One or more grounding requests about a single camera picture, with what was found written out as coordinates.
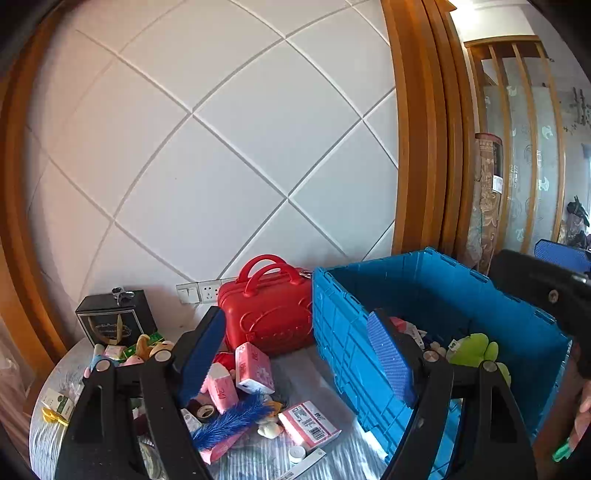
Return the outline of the person's right hand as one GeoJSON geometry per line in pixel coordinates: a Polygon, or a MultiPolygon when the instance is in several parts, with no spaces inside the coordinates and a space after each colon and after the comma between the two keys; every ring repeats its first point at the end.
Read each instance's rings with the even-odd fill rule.
{"type": "Polygon", "coordinates": [[[591,381],[585,382],[581,392],[581,402],[575,417],[573,430],[569,436],[568,444],[571,451],[574,451],[585,435],[591,421],[591,381]]]}

